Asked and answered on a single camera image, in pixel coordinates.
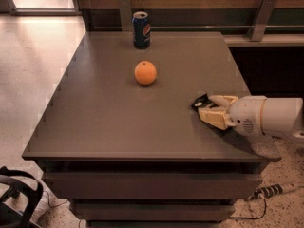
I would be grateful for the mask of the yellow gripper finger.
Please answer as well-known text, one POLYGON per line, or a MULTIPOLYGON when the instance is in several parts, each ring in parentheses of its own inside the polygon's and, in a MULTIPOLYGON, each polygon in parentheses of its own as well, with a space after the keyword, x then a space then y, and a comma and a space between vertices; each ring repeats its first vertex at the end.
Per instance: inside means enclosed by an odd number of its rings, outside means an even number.
POLYGON ((229 110, 225 107, 201 107, 199 109, 200 119, 220 130, 226 130, 229 127, 235 127, 236 124, 232 121, 229 110))
POLYGON ((237 96, 212 95, 209 100, 219 107, 228 108, 238 100, 237 96))

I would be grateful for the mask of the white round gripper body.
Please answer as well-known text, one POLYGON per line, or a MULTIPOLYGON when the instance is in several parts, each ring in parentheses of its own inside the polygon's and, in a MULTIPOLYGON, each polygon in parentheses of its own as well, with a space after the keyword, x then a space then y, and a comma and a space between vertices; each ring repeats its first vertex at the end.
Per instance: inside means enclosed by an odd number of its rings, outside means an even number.
POLYGON ((260 136, 262 107, 265 96, 246 96, 238 99, 230 107, 230 116, 235 130, 242 136, 260 136))

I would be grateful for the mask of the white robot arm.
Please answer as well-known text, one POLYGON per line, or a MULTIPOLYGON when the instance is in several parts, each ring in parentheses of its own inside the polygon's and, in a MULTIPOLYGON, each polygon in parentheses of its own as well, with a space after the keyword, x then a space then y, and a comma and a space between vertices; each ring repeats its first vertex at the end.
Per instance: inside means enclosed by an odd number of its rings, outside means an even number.
POLYGON ((242 136, 269 135, 304 142, 301 98, 206 95, 196 108, 203 122, 220 130, 234 128, 242 136))

